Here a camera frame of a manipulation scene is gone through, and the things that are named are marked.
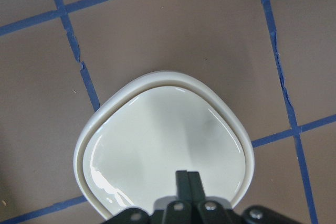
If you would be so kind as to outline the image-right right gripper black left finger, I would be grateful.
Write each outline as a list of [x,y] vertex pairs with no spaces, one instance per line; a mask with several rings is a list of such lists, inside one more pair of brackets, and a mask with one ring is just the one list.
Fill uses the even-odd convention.
[[178,170],[175,172],[176,177],[176,194],[178,199],[189,201],[190,200],[190,186],[188,173],[186,170]]

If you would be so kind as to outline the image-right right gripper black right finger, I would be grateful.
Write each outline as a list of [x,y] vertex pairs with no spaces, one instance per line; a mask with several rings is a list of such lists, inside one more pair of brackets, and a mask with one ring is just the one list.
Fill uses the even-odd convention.
[[206,199],[201,176],[199,172],[187,172],[189,197],[192,203],[198,203]]

